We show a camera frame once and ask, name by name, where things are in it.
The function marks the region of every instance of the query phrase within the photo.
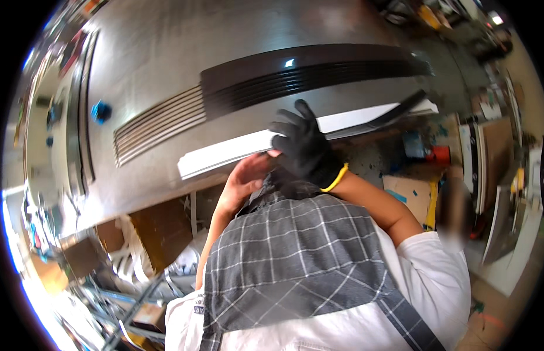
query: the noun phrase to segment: ceiling light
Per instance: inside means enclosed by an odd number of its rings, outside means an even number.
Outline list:
[[[492,21],[494,22],[494,24],[496,25],[499,25],[499,24],[503,24],[504,21],[502,20],[502,18],[500,18],[500,16],[494,16],[492,18]]]

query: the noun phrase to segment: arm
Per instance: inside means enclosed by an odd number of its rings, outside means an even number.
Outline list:
[[[280,133],[272,138],[272,157],[291,173],[317,185],[352,204],[363,206],[374,221],[391,237],[395,247],[406,238],[423,232],[414,215],[399,200],[376,188],[355,174],[346,172],[338,184],[344,163],[334,154],[325,135],[319,130],[315,114],[307,103],[297,100],[301,116],[278,110],[289,123],[273,122],[270,130]]]
[[[226,214],[222,211],[219,211],[217,208],[211,217],[210,229],[208,230],[207,240],[200,255],[200,261],[198,262],[198,271],[196,272],[196,290],[202,287],[203,279],[203,268],[207,262],[207,258],[210,255],[210,250],[219,235],[223,233],[229,222],[232,221],[233,217],[229,214]]]
[[[410,236],[423,232],[422,226],[402,202],[349,171],[330,192],[342,200],[365,207],[395,247]]]
[[[266,173],[268,173],[268,156],[254,154],[242,159],[227,178],[227,183],[225,183],[215,211],[213,211],[207,240],[198,262],[196,290],[202,287],[203,269],[210,256],[213,243],[227,228],[235,214],[239,212],[247,197],[262,187]]]

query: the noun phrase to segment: blue tape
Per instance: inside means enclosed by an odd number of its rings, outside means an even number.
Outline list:
[[[389,190],[389,189],[387,189],[385,191],[388,192],[389,194],[391,194],[392,196],[394,196],[395,199],[399,200],[400,202],[407,203],[407,198],[402,196],[401,194],[395,193],[394,191]]]

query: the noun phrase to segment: yellow glove cuff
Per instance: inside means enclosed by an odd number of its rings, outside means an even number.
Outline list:
[[[338,183],[340,182],[340,180],[342,179],[342,177],[344,176],[344,174],[346,173],[346,171],[348,170],[348,163],[346,162],[344,164],[344,167],[342,167],[342,169],[340,170],[340,172],[338,172],[338,176],[337,178],[332,182],[332,184],[330,184],[327,188],[325,189],[321,189],[321,191],[323,193],[327,193],[329,191],[331,191],[335,186],[338,185]]]

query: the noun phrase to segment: forearm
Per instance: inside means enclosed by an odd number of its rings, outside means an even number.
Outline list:
[[[211,217],[210,229],[208,230],[207,240],[200,255],[200,261],[198,262],[198,271],[196,272],[196,290],[202,287],[203,280],[203,268],[207,262],[207,258],[210,256],[210,250],[219,235],[223,233],[229,222],[233,219],[232,215],[223,213],[219,209],[216,209]]]
[[[377,225],[391,237],[395,247],[406,238],[423,232],[422,226],[402,202],[351,172],[346,172],[331,193],[365,207]]]

